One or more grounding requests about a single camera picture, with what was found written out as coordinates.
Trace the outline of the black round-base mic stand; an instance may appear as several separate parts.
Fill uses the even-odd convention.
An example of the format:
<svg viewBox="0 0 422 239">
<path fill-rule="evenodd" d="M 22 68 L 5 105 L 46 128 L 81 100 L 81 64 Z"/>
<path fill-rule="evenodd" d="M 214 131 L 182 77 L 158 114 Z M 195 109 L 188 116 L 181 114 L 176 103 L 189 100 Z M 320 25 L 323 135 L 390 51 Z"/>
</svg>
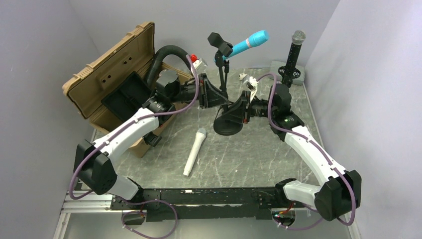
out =
<svg viewBox="0 0 422 239">
<path fill-rule="evenodd" d="M 231 136 L 239 133 L 243 128 L 242 100 L 239 99 L 232 103 L 227 93 L 229 61 L 224 60 L 224 57 L 230 56 L 233 52 L 233 45 L 223 40 L 221 35 L 216 32 L 210 33 L 208 42 L 217 49 L 214 60 L 219 71 L 220 87 L 217 90 L 217 95 L 220 97 L 219 104 L 222 109 L 221 115 L 216 117 L 213 122 L 213 129 L 219 135 Z"/>
</svg>

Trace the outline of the white microphone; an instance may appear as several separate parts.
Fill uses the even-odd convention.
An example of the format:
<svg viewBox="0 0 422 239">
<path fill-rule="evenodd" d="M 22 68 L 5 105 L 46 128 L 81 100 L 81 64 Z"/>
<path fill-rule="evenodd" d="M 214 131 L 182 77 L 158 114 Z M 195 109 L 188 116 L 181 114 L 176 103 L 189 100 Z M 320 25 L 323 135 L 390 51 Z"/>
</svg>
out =
<svg viewBox="0 0 422 239">
<path fill-rule="evenodd" d="M 198 152 L 200 150 L 200 147 L 204 141 L 204 139 L 207 136 L 207 131 L 204 128 L 199 128 L 195 135 L 195 141 L 193 143 L 193 146 L 191 148 L 190 154 L 188 156 L 187 162 L 185 164 L 183 175 L 185 177 L 189 177 L 191 170 L 193 168 L 193 165 L 196 161 Z"/>
</svg>

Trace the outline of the white pipe elbow fitting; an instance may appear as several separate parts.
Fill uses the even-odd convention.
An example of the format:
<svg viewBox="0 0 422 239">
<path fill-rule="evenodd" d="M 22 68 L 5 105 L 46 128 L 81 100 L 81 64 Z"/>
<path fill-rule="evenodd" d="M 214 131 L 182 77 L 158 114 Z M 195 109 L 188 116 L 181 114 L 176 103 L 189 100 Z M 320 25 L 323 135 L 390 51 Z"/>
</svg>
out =
<svg viewBox="0 0 422 239">
<path fill-rule="evenodd" d="M 239 74 L 239 80 L 243 81 L 246 76 L 247 74 L 244 74 L 244 73 Z"/>
</svg>

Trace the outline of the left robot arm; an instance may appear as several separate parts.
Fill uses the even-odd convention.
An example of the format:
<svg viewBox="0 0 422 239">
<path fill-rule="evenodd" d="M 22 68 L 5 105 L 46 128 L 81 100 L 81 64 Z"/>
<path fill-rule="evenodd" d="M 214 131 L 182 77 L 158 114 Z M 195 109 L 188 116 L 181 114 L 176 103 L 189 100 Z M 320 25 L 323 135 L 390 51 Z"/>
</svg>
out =
<svg viewBox="0 0 422 239">
<path fill-rule="evenodd" d="M 78 144 L 71 182 L 80 179 L 98 195 L 110 193 L 122 198 L 130 209 L 139 208 L 144 201 L 144 189 L 134 180 L 117 174 L 114 167 L 119 157 L 141 138 L 154 145 L 159 137 L 153 131 L 171 116 L 189 109 L 195 101 L 202 108 L 229 103 L 225 83 L 217 88 L 205 73 L 194 75 L 193 80 L 182 84 L 175 71 L 160 72 L 154 89 L 146 88 L 146 99 L 127 121 L 93 143 L 85 140 Z"/>
</svg>

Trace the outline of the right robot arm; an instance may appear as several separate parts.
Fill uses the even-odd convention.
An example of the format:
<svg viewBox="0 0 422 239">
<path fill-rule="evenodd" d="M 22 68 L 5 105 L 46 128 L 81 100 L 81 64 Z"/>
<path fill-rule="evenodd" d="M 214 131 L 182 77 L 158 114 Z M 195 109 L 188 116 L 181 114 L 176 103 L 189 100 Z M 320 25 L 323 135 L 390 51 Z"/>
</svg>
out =
<svg viewBox="0 0 422 239">
<path fill-rule="evenodd" d="M 350 214 L 349 220 L 341 220 L 341 223 L 352 225 L 360 206 L 360 174 L 345 169 L 316 142 L 305 123 L 292 111 L 292 96 L 286 85 L 273 85 L 267 100 L 254 95 L 255 84 L 248 83 L 247 87 L 220 116 L 223 122 L 217 125 L 227 124 L 220 134 L 235 134 L 251 117 L 266 117 L 273 133 L 301 157 L 319 183 L 315 186 L 294 178 L 283 180 L 275 186 L 276 204 L 285 207 L 291 202 L 300 202 L 327 221 Z"/>
</svg>

